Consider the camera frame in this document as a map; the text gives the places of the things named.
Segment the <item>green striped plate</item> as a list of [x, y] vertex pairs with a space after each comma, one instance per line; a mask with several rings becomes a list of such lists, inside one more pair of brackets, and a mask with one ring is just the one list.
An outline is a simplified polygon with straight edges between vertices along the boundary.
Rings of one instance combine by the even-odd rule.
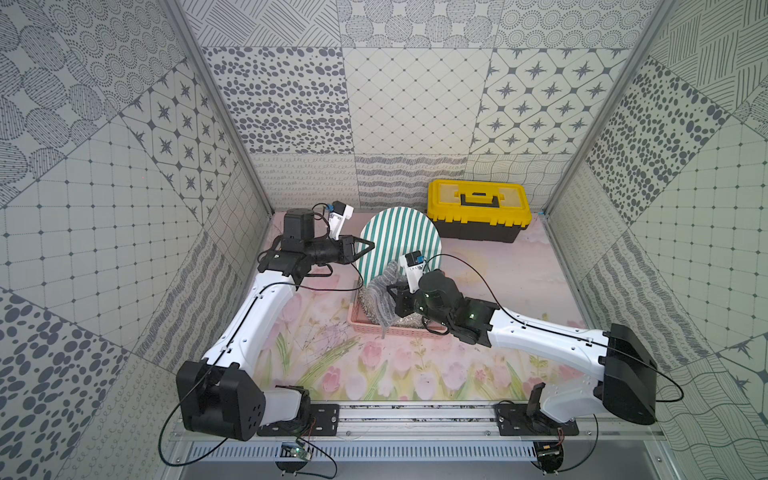
[[433, 222], [409, 207], [393, 207], [376, 214], [363, 227], [360, 238], [375, 248], [359, 259], [357, 269], [367, 285], [401, 256], [420, 251], [425, 259], [442, 252], [442, 242]]

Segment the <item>grey knitted cloth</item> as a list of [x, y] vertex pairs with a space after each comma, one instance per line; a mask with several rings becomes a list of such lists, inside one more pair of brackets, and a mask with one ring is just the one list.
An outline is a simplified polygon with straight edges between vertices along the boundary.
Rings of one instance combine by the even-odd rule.
[[[371, 294], [374, 296], [382, 296], [383, 294], [388, 294], [390, 296], [387, 291], [387, 287], [389, 285], [396, 284], [400, 280], [404, 280], [404, 277], [400, 274], [400, 266], [398, 265], [397, 261], [392, 261], [384, 267], [384, 270], [380, 275], [374, 277], [367, 284], [367, 286], [363, 289], [362, 296], [364, 294]], [[383, 327], [381, 328], [383, 330], [383, 334], [386, 334], [388, 329], [384, 329]]]

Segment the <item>speckled grey plate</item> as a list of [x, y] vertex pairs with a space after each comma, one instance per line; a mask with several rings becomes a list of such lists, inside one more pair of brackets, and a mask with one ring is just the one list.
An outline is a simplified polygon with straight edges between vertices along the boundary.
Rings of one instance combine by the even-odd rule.
[[420, 315], [411, 314], [405, 318], [398, 317], [394, 311], [395, 301], [388, 294], [382, 296], [364, 294], [360, 303], [367, 319], [384, 329], [394, 327], [420, 329], [423, 327]]

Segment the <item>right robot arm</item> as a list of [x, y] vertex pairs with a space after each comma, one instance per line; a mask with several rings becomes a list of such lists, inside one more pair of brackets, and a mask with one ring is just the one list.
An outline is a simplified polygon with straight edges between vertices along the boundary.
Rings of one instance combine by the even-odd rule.
[[533, 319], [462, 294], [441, 270], [386, 291], [399, 316], [417, 314], [464, 343], [520, 350], [576, 370], [575, 379], [541, 382], [529, 395], [534, 412], [553, 423], [598, 413], [639, 425], [656, 421], [657, 364], [627, 326], [584, 330]]

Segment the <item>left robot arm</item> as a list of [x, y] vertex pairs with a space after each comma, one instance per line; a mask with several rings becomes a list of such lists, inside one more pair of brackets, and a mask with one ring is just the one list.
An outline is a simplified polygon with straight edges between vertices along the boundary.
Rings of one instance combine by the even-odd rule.
[[283, 232], [258, 258], [250, 291], [229, 326], [199, 361], [176, 375], [186, 430], [247, 441], [260, 431], [299, 435], [311, 427], [311, 400], [302, 387], [261, 389], [253, 375], [267, 337], [307, 278], [329, 277], [336, 264], [355, 263], [375, 248], [342, 232], [353, 215], [342, 202], [292, 209]]

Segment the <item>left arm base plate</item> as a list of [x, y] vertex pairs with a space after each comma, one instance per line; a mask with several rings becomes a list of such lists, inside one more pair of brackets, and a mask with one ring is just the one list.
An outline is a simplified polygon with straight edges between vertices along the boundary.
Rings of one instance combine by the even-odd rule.
[[296, 418], [278, 421], [258, 429], [259, 437], [335, 437], [340, 405], [330, 403], [302, 406]]

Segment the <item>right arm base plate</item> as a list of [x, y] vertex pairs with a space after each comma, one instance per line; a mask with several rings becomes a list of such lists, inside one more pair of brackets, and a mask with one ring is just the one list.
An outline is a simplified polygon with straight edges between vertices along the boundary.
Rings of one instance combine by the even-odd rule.
[[577, 436], [579, 428], [574, 420], [557, 423], [543, 413], [528, 414], [528, 406], [502, 401], [493, 406], [496, 425], [501, 436], [557, 437]]

